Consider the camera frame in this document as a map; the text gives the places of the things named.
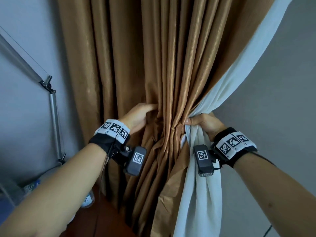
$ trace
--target forearm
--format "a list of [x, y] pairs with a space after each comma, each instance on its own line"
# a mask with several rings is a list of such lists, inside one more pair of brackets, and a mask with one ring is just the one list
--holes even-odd
[[279, 235], [315, 235], [316, 198], [298, 182], [250, 153], [241, 157], [234, 169]]
[[58, 236], [93, 187], [106, 153], [89, 144], [41, 184], [0, 227], [1, 236]]

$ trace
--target white curtain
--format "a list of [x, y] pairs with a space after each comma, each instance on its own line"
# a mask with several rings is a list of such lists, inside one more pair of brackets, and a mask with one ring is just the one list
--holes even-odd
[[[189, 117], [210, 113], [243, 82], [270, 43], [291, 1], [274, 1], [243, 52]], [[218, 237], [222, 219], [221, 173], [217, 170], [209, 177], [198, 175], [193, 146], [210, 146], [211, 142], [200, 126], [185, 126], [185, 133], [190, 146], [190, 163], [173, 236]]]

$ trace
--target gray wall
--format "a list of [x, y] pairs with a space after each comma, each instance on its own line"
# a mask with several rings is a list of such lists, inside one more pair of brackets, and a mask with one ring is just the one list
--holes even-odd
[[[0, 0], [0, 25], [53, 76], [65, 150], [73, 156], [82, 137], [57, 1]], [[1, 46], [0, 110], [0, 174], [25, 182], [55, 166], [49, 94]]]
[[[316, 0], [293, 0], [246, 80], [214, 111], [316, 195]], [[222, 170], [221, 236], [263, 236], [270, 223], [239, 176]], [[278, 236], [272, 230], [268, 237]]]

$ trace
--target curtain pleat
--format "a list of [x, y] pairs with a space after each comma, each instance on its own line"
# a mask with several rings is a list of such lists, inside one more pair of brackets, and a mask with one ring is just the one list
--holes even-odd
[[273, 1], [58, 0], [85, 142], [106, 119], [158, 103], [130, 140], [147, 149], [140, 175], [112, 160], [104, 173], [103, 193], [139, 236], [172, 234], [189, 163], [184, 120]]

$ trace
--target hand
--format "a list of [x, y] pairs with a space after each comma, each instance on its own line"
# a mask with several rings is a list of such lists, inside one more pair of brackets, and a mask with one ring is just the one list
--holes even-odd
[[201, 114], [192, 118], [186, 119], [185, 125], [200, 125], [202, 129], [208, 134], [210, 141], [214, 141], [215, 136], [227, 127], [215, 117], [210, 114]]
[[134, 106], [125, 116], [119, 119], [119, 121], [124, 123], [131, 130], [131, 135], [146, 125], [147, 112], [156, 110], [157, 108], [158, 104], [139, 103], [138, 105]]

